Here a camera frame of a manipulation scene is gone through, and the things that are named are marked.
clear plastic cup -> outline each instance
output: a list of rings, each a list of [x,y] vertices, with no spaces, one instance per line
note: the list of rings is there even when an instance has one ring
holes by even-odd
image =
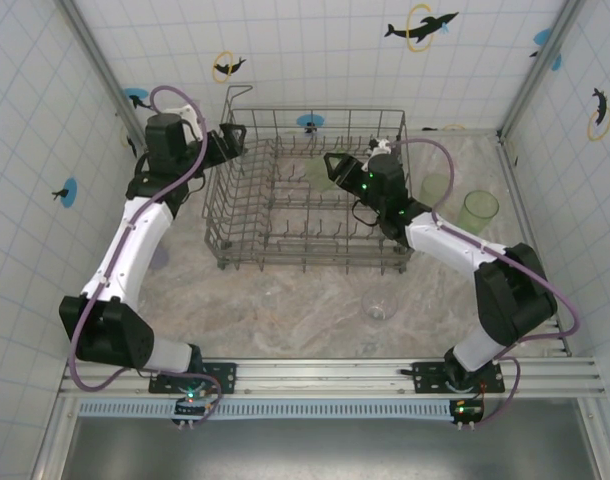
[[[456,225],[478,235],[498,213],[498,200],[489,192],[474,190],[465,197]]]
[[[434,205],[443,198],[447,187],[449,186],[449,177],[440,173],[430,173],[423,179],[421,184],[421,194],[418,201],[434,208]]]
[[[369,318],[387,320],[392,318],[398,310],[396,293],[391,287],[372,287],[363,294],[361,307]]]

